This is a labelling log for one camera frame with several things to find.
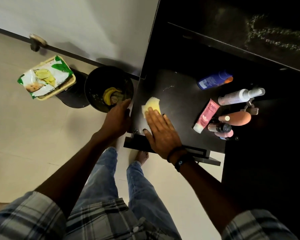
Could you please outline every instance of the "black bowl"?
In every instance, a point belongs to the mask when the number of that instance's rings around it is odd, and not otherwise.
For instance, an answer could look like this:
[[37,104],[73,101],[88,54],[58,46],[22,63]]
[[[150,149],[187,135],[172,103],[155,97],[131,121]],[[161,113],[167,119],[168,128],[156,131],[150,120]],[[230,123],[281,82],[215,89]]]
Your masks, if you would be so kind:
[[93,108],[108,113],[114,105],[107,105],[103,101],[103,93],[106,89],[115,87],[122,91],[123,100],[132,99],[133,84],[123,70],[114,66],[102,66],[94,69],[87,77],[84,92],[87,100]]

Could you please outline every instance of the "plaid shirt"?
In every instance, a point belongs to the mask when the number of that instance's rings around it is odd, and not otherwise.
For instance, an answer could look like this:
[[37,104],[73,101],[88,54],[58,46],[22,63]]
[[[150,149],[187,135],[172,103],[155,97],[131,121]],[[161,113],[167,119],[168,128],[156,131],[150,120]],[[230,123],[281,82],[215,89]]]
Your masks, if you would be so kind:
[[[173,239],[136,219],[122,199],[72,211],[65,218],[47,196],[28,192],[0,211],[0,239]],[[224,230],[222,239],[297,239],[266,210],[245,211]]]

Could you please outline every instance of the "yellow basket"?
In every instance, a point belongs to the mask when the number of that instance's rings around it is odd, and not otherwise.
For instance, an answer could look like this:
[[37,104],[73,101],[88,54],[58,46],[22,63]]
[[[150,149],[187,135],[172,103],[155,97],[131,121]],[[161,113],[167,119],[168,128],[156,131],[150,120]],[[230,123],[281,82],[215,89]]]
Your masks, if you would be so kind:
[[[45,63],[48,63],[48,62],[54,60],[55,57],[56,56],[53,56],[50,59],[48,59],[44,62],[41,62],[39,65],[36,65],[35,67],[33,67],[32,70],[36,69],[37,67],[43,66]],[[64,61],[64,63],[66,63],[65,60],[61,56],[59,56],[59,57],[61,60]],[[67,80],[65,80],[64,83],[60,84],[60,86],[56,87],[55,90],[52,90],[51,92],[49,92],[43,96],[38,96],[38,97],[36,97],[36,99],[37,100],[46,100],[54,95],[57,95],[58,93],[60,93],[64,90],[66,90],[68,87],[71,87],[75,83],[76,83],[76,77],[74,74],[72,74],[71,77],[67,78]]]

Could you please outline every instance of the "person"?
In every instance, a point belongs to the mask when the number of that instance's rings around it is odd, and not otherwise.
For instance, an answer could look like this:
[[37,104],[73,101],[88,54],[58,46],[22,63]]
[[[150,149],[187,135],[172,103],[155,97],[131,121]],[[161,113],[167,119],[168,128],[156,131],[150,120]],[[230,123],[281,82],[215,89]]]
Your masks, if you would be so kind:
[[[142,172],[148,153],[139,152],[127,169],[128,206],[118,199],[117,153],[108,146],[130,126],[129,104],[125,100],[113,107],[78,153],[0,211],[0,239],[181,239]],[[145,115],[152,134],[146,129],[144,134],[151,148],[189,182],[223,239],[296,239],[270,212],[242,208],[182,147],[167,115],[151,107]]]

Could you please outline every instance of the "shirt sleeve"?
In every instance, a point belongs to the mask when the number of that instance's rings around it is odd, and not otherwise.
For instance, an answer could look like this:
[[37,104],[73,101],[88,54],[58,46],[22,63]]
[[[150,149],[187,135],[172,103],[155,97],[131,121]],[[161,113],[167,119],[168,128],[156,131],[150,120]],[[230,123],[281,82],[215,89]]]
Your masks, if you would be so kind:
[[225,228],[223,240],[292,240],[297,237],[267,210],[247,210]]
[[61,239],[66,218],[49,197],[32,191],[0,211],[0,239]]

